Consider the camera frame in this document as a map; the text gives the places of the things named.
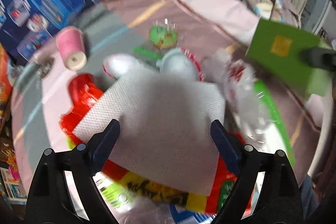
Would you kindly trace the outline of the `pink grey striped cloth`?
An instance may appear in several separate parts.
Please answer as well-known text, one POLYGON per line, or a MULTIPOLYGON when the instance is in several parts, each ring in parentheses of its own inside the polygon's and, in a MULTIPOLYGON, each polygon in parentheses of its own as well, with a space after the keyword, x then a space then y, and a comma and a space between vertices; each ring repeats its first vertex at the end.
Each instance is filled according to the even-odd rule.
MULTIPOLYGON (((288 135, 296 129, 312 129, 313 120, 305 103, 313 94, 308 98, 299 95, 245 56, 259 20, 263 18, 253 14, 243 3, 238 0, 101 0, 69 25, 80 29, 84 35, 87 62, 82 69, 70 71, 65 68, 56 46, 59 31, 33 54, 15 82, 11 97, 13 143, 19 174, 28 195, 44 150, 51 148, 55 152, 64 152, 74 149, 69 147, 67 136, 60 127, 61 116, 73 108, 68 92, 71 80, 83 73, 92 74, 95 85, 104 94, 128 73, 148 69, 161 75, 156 67, 157 60, 137 55, 134 49, 147 41, 152 24, 164 19, 175 23, 179 34, 175 48, 189 50, 200 66, 219 49, 226 50, 234 60, 241 59, 251 65, 256 81, 264 82, 270 91, 288 135), (118 53, 134 56, 139 66, 114 79, 103 71, 102 62, 107 56, 118 53)), ((204 73, 203 78, 202 83, 218 87, 216 83, 206 81, 204 73)), ((239 119, 224 100, 226 107, 221 124, 243 144, 250 144, 239 119)), ((87 218, 72 173, 66 171, 65 176, 76 213, 87 218)), ((263 180, 264 173, 260 172, 244 218, 253 213, 263 180)))

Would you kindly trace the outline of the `green white medicine box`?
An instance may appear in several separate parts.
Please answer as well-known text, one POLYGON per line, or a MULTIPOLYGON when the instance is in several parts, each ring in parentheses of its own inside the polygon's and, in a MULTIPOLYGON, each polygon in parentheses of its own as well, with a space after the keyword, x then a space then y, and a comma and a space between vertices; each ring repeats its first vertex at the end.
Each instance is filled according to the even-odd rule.
POLYGON ((285 123, 267 86, 261 80, 254 83, 245 81, 241 90, 239 111, 247 142, 260 152, 274 153, 281 149, 295 166, 285 123))

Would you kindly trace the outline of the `red snack bag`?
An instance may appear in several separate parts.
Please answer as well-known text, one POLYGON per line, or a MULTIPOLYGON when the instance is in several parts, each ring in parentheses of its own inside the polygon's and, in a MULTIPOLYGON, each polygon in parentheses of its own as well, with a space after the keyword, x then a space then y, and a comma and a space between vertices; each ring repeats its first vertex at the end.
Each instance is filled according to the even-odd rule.
MULTIPOLYGON (((103 91, 95 85, 95 78, 92 74, 83 73, 71 80, 68 92, 73 108, 61 116, 60 127, 67 136, 69 147, 74 148, 83 142, 73 133, 75 127, 103 95, 103 91)), ((227 169, 221 157, 218 160, 214 184, 208 197, 181 192, 152 182, 110 160, 106 161, 102 172, 121 188, 128 189, 132 193, 149 197, 153 201, 165 201, 190 211, 208 214, 216 214, 219 211, 227 198, 224 194, 224 187, 234 184, 237 180, 237 177, 227 169)))

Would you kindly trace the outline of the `green booklet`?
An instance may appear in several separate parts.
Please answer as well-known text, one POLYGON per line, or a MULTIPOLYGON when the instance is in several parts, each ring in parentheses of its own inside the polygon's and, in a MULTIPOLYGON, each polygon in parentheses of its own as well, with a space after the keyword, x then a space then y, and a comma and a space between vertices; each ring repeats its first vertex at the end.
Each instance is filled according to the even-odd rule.
POLYGON ((300 28, 260 19, 252 42, 245 54, 299 95, 308 98, 312 94, 325 96, 331 84, 332 74, 326 69, 314 67, 318 54, 311 50, 330 50, 318 36, 300 28))

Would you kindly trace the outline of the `green candy wrapper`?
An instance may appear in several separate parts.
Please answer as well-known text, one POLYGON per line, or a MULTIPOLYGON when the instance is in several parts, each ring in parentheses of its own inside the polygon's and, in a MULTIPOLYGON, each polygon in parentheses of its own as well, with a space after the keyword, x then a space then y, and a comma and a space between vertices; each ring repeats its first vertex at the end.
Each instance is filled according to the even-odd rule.
POLYGON ((155 21, 149 28, 147 41, 135 47, 134 53, 152 60, 160 60, 177 46, 179 34, 175 23, 164 19, 155 21))

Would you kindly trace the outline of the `red rimmed jelly cup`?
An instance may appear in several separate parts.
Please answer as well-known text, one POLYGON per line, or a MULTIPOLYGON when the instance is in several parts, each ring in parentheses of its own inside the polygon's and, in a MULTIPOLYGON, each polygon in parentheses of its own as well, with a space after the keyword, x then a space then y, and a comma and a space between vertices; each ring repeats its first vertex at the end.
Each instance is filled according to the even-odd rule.
POLYGON ((156 61, 161 74, 176 75, 185 80, 203 81, 203 72, 194 54, 183 48, 174 48, 156 61))

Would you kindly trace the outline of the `grey clothes pile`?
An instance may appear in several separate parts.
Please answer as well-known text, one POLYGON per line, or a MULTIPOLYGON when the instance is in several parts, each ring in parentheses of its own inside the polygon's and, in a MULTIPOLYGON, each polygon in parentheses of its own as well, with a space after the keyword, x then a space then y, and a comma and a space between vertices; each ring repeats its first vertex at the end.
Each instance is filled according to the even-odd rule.
POLYGON ((240 0, 263 19, 301 28, 301 17, 290 0, 240 0))

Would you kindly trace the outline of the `green rimmed jelly cup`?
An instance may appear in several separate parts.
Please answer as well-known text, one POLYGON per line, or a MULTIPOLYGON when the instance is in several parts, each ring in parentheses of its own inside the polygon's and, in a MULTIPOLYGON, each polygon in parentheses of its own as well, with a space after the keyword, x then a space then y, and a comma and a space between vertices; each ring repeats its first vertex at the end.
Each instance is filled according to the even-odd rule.
POLYGON ((107 56, 102 62, 103 71, 110 77, 118 79, 139 66, 139 61, 132 55, 118 53, 107 56))

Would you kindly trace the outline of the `white paper napkin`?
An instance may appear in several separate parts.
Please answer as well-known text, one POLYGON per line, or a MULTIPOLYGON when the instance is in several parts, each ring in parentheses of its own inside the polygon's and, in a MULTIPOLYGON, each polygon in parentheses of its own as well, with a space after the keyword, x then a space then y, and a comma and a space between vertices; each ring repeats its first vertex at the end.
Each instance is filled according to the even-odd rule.
POLYGON ((88 141, 116 119, 121 132, 112 162, 159 184, 208 196, 219 160, 210 124, 224 119, 225 107, 214 84, 140 69, 113 84, 73 134, 88 141))

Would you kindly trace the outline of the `pink paper cup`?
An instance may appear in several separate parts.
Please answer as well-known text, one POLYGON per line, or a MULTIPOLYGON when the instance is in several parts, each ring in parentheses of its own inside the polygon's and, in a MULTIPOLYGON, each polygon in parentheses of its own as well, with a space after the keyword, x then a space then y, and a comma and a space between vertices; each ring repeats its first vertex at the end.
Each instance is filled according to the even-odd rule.
POLYGON ((56 36, 56 46, 68 70, 78 71, 86 65, 84 35, 80 29, 73 26, 63 28, 56 36))

